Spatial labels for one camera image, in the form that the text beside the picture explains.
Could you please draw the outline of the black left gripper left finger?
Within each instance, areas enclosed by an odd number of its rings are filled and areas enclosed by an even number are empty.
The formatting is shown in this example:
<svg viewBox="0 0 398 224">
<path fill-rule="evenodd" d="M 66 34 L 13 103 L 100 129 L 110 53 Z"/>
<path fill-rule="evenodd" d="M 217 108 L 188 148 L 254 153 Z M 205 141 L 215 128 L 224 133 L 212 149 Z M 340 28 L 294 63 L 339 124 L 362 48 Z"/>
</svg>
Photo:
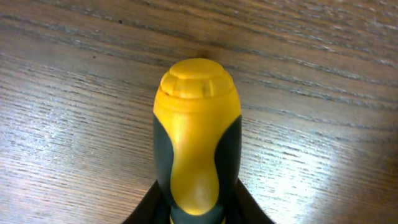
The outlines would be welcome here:
<svg viewBox="0 0 398 224">
<path fill-rule="evenodd" d="M 122 224 L 170 224 L 170 205 L 155 181 L 144 198 Z"/>
</svg>

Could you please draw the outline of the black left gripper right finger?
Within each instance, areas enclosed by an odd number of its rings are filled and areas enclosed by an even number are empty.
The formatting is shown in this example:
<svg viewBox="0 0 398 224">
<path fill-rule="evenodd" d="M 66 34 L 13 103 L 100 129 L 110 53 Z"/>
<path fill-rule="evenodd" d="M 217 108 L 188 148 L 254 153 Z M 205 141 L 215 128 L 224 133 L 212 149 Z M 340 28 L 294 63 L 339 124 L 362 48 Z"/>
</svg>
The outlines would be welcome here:
<svg viewBox="0 0 398 224">
<path fill-rule="evenodd" d="M 238 179 L 226 207 L 226 224 L 274 224 Z"/>
</svg>

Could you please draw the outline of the yellow black stubby screwdriver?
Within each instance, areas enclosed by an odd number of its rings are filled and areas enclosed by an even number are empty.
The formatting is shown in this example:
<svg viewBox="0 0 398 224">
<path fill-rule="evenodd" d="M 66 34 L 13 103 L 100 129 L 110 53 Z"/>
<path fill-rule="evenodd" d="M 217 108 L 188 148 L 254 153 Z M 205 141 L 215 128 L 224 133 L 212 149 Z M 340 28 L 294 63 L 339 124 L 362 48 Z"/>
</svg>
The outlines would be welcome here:
<svg viewBox="0 0 398 224">
<path fill-rule="evenodd" d="M 172 223 L 224 223 L 238 180 L 242 111 L 231 75 L 205 58 L 182 60 L 154 100 L 157 181 Z"/>
</svg>

